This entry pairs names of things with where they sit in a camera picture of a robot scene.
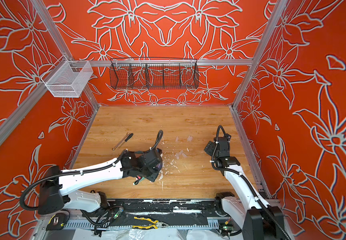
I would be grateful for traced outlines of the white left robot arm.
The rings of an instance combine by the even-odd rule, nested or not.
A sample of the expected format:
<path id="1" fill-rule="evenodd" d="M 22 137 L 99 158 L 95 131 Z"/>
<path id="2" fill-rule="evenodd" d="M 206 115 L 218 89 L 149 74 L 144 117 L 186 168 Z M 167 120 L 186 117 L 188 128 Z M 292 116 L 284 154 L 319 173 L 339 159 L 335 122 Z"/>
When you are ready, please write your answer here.
<path id="1" fill-rule="evenodd" d="M 20 207 L 26 211 L 36 211 L 39 215 L 66 209 L 86 213 L 108 209 L 105 193 L 88 193 L 83 188 L 124 178 L 134 178 L 135 186 L 143 180 L 155 182 L 163 167 L 163 151 L 158 148 L 163 134 L 163 130 L 159 130 L 154 145 L 144 152 L 123 150 L 112 160 L 79 169 L 50 167 L 42 179 L 23 191 L 19 199 Z"/>

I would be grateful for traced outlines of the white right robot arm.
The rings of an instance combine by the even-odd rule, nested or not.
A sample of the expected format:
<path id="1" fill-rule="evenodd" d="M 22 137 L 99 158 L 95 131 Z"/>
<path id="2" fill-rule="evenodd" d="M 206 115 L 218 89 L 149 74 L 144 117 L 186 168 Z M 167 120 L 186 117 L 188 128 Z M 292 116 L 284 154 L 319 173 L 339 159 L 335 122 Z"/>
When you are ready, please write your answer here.
<path id="1" fill-rule="evenodd" d="M 220 225 L 218 234 L 227 238 L 241 235 L 245 240 L 289 240 L 282 211 L 254 188 L 241 163 L 231 156 L 230 140 L 231 135 L 219 125 L 213 141 L 204 149 L 211 157 L 212 168 L 219 171 L 235 191 L 234 194 L 218 193 L 214 199 L 216 213 L 230 217 Z"/>

